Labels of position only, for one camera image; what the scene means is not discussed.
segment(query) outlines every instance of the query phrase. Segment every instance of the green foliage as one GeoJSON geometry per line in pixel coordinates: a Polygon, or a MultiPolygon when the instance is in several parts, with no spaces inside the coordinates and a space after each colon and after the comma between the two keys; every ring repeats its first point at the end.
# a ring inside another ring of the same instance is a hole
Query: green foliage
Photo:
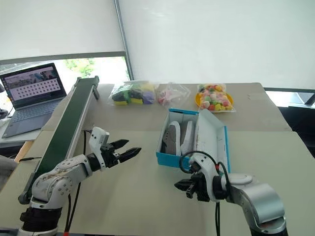
{"type": "Polygon", "coordinates": [[[65,65],[72,71],[79,72],[82,78],[89,77],[94,70],[94,58],[67,59],[65,65]]]}

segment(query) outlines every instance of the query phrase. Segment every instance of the metal pole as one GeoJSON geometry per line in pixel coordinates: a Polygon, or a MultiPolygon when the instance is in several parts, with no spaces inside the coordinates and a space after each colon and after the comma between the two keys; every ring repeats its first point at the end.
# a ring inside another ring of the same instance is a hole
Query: metal pole
{"type": "Polygon", "coordinates": [[[122,34],[123,44],[124,44],[124,48],[125,48],[125,52],[126,52],[125,59],[126,59],[126,64],[127,64],[127,70],[129,73],[129,78],[130,78],[130,80],[134,80],[131,62],[130,62],[129,51],[128,51],[128,46],[127,46],[127,41],[126,41],[126,35],[125,35],[125,30],[124,30],[124,25],[123,25],[122,14],[120,12],[120,7],[119,7],[119,0],[114,0],[114,4],[115,4],[116,13],[117,13],[120,33],[122,34]]]}

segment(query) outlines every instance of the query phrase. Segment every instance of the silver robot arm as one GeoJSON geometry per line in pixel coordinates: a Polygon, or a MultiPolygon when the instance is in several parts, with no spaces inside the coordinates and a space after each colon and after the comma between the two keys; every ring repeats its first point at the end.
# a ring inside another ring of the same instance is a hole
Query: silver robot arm
{"type": "Polygon", "coordinates": [[[21,214],[23,226],[20,236],[55,235],[62,207],[71,191],[97,170],[104,171],[136,156],[141,148],[135,147],[123,154],[115,153],[128,140],[107,143],[109,133],[94,127],[89,140],[92,153],[66,159],[50,172],[42,174],[32,185],[30,207],[21,214]]]}
{"type": "Polygon", "coordinates": [[[287,236],[284,205],[275,190],[252,176],[243,174],[217,174],[217,168],[210,158],[193,155],[190,158],[190,179],[183,179],[175,186],[186,191],[192,198],[197,194],[199,201],[226,199],[242,207],[253,236],[287,236]]]}

